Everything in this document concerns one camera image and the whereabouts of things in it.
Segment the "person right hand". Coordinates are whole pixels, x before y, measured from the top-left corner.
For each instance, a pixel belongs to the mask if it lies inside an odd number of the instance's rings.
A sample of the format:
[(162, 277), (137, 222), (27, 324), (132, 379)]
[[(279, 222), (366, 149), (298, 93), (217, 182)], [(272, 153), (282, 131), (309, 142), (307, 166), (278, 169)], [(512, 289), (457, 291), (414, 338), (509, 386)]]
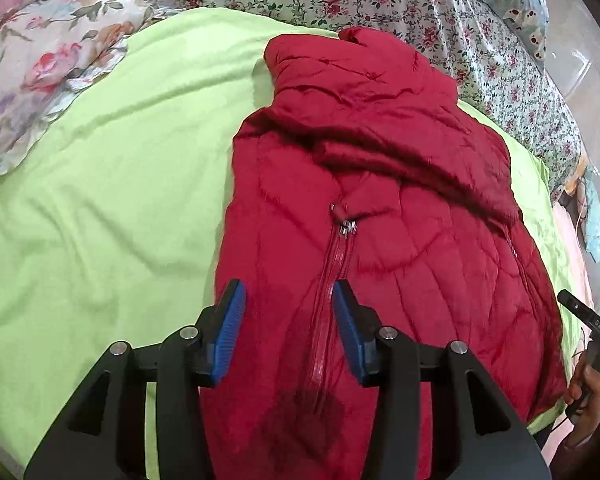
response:
[(573, 468), (581, 463), (585, 453), (592, 448), (591, 440), (600, 424), (600, 372), (586, 362), (583, 353), (574, 369), (569, 386), (564, 394), (568, 405), (583, 398), (583, 388), (588, 387), (590, 395), (583, 403), (582, 413), (557, 448), (550, 462), (550, 473), (553, 479), (565, 479)]

